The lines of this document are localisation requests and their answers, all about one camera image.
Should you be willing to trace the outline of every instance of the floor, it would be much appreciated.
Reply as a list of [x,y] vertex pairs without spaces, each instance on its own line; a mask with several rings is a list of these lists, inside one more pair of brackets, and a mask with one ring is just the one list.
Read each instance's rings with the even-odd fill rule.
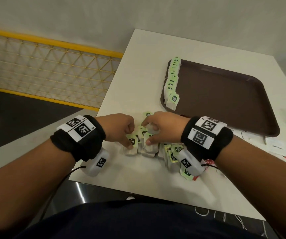
[[[95,116],[96,112],[0,92],[0,167],[45,141],[58,125],[70,120],[76,114]],[[45,217],[82,203],[125,200],[129,196],[142,197],[66,180],[56,192]],[[180,206],[195,211],[196,216],[200,214],[215,218],[265,238],[278,238],[265,221],[189,205],[180,204]],[[42,210],[43,208],[31,224],[39,221]]]

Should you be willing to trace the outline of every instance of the person's right arm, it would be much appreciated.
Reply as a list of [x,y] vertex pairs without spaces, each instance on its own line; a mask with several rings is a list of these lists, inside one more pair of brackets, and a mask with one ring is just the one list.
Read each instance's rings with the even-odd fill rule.
[[[170,112],[156,112],[142,122],[142,126],[152,123],[160,130],[146,144],[180,142],[188,121],[189,118]],[[286,237],[286,162],[234,136],[220,152],[215,164],[261,215]]]

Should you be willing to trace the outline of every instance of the black wristband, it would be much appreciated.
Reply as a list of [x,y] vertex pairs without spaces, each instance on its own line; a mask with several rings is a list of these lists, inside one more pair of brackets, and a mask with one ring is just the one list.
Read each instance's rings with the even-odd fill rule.
[[50,136],[52,143],[60,150],[70,152],[76,162],[80,159],[83,161],[94,159],[99,153],[102,142],[105,139],[105,132],[97,120],[89,115],[84,115],[84,117],[96,128],[87,133],[78,142],[76,142],[68,132],[62,129],[59,129]]
[[192,128],[196,128],[196,122],[200,119],[200,117],[193,117],[187,123],[182,136],[181,142],[185,144],[187,150],[198,160],[201,161],[206,159],[215,160],[221,150],[226,147],[231,141],[234,136],[233,132],[227,128],[223,127],[220,132],[215,136],[213,143],[211,144],[209,149],[202,147],[201,145],[197,144],[193,140],[188,138],[188,135]]

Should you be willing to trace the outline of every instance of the dark floor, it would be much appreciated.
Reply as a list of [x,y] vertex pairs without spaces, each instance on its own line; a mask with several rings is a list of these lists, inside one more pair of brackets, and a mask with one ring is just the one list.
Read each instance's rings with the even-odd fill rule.
[[[78,112],[79,110],[81,109],[0,92],[0,146]],[[56,195],[46,211],[45,217],[49,217],[82,203],[125,200],[129,196],[136,198],[142,197],[122,191],[66,180],[56,192]],[[208,218],[225,221],[228,224],[246,228],[248,231],[264,237],[278,238],[267,222],[263,224],[260,220],[239,217],[243,222],[243,226],[240,220],[232,214],[215,212],[189,205],[180,206],[195,211],[195,214],[198,213],[204,216],[206,215]],[[41,212],[42,210],[31,224],[38,222]]]

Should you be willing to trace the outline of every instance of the brown tray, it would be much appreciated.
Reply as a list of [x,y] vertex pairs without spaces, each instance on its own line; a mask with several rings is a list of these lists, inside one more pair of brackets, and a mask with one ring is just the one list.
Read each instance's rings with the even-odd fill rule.
[[175,111],[165,106],[163,87],[161,103],[167,111],[187,117],[209,116],[263,136],[279,135],[268,96],[257,78],[187,60],[181,60],[178,76],[180,100]]

